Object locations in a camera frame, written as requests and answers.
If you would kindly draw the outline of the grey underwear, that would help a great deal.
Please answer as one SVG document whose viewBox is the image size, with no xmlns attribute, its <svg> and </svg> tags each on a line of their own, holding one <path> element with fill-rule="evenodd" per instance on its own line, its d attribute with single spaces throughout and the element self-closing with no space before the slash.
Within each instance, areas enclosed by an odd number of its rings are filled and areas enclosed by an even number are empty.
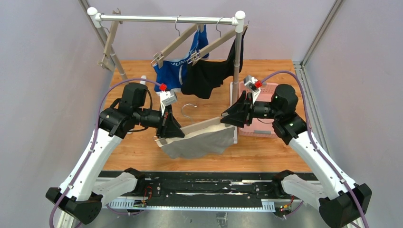
<svg viewBox="0 0 403 228">
<path fill-rule="evenodd" d="M 235 129 L 235 126 L 221 123 L 189 133 L 184 138 L 161 138 L 155 142 L 172 159 L 196 159 L 222 154 L 234 144 Z"/>
</svg>

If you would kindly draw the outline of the beige clip hanger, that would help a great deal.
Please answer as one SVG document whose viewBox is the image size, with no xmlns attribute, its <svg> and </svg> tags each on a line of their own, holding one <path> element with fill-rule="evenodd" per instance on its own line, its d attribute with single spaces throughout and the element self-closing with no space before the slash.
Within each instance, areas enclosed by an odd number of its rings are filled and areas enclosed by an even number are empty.
<svg viewBox="0 0 403 228">
<path fill-rule="evenodd" d="M 190 133 L 192 133 L 192 132 L 199 131 L 199 130 L 202 130 L 202 129 L 204 129 L 204 128 L 207 128 L 207 127 L 209 127 L 209 126 L 211 126 L 211 125 L 216 125 L 216 124 L 220 124 L 220 123 L 221 123 L 221 119 L 223 118 L 222 116 L 217 116 L 217 117 L 214 117 L 214 118 L 205 120 L 205 121 L 201 121 L 201 122 L 198 122 L 198 123 L 194 123 L 192 117 L 189 116 L 189 115 L 186 115 L 186 114 L 184 113 L 184 108 L 187 107 L 187 106 L 189 106 L 189 105 L 192 106 L 192 107 L 197 107 L 197 106 L 194 105 L 194 104 L 187 103 L 187 104 L 185 104 L 185 105 L 181 108 L 181 114 L 182 114 L 184 117 L 189 118 L 192 124 L 191 124 L 191 125 L 188 125 L 188 126 L 180 127 L 180 128 L 175 128 L 175 130 L 180 130 L 184 135 L 187 135 L 187 134 L 190 134 Z M 174 136 L 171 136 L 171 133 L 168 133 L 168 134 L 166 134 L 165 136 L 155 136 L 155 137 L 154 137 L 154 140 L 155 140 L 155 141 L 158 141 L 158 140 L 159 140 L 162 145 L 165 145 L 165 144 L 167 144 L 166 139 L 167 139 L 167 138 L 173 138 L 173 137 L 175 137 L 175 135 L 174 135 Z"/>
</svg>

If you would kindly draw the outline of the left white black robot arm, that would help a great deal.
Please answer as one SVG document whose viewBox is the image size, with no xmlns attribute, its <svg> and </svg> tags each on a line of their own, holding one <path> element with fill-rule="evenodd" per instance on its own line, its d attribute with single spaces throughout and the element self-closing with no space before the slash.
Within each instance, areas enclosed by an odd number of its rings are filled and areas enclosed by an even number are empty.
<svg viewBox="0 0 403 228">
<path fill-rule="evenodd" d="M 59 187 L 48 189 L 46 198 L 60 209 L 87 225 L 95 220 L 102 207 L 126 193 L 143 194 L 145 176 L 134 168 L 100 185 L 96 180 L 111 153 L 136 126 L 156 130 L 158 138 L 184 137 L 172 112 L 177 101 L 174 91 L 159 85 L 160 109 L 144 108 L 151 92 L 143 83 L 126 83 L 122 96 L 104 109 L 96 121 L 93 135 L 78 163 Z"/>
</svg>

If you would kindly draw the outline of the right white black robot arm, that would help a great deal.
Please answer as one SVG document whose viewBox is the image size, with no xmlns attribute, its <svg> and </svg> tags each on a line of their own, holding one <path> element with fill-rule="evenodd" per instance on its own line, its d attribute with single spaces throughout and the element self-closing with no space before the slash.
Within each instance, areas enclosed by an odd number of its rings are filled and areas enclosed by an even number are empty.
<svg viewBox="0 0 403 228">
<path fill-rule="evenodd" d="M 350 178 L 323 151 L 309 130 L 307 120 L 296 113 L 298 96 L 287 84 L 276 87 L 269 102 L 254 101 L 253 93 L 243 91 L 239 99 L 222 113 L 221 122 L 239 128 L 257 119 L 271 119 L 275 134 L 293 149 L 309 166 L 319 185 L 285 170 L 278 173 L 272 185 L 278 197 L 291 195 L 318 210 L 331 228 L 341 228 L 363 219 L 372 191 L 367 184 Z"/>
</svg>

